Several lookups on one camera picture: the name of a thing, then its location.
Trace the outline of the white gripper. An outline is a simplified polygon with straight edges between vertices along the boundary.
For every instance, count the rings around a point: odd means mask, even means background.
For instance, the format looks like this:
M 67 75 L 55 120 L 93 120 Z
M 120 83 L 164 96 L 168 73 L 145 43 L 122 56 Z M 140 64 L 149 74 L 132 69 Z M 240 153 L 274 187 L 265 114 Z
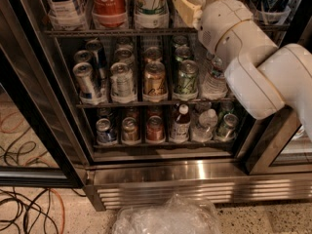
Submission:
M 227 65 L 259 66 L 272 56 L 277 45 L 254 22 L 253 13 L 238 0 L 173 0 L 187 27 L 198 28 L 199 42 Z

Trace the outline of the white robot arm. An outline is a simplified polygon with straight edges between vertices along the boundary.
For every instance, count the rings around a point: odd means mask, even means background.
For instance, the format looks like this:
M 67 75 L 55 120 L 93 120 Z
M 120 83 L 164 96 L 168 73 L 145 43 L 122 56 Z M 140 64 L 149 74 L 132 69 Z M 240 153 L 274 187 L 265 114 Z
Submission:
M 278 47 L 238 0 L 173 0 L 199 42 L 225 65 L 227 84 L 257 120 L 288 105 L 312 138 L 312 55 L 298 44 Z

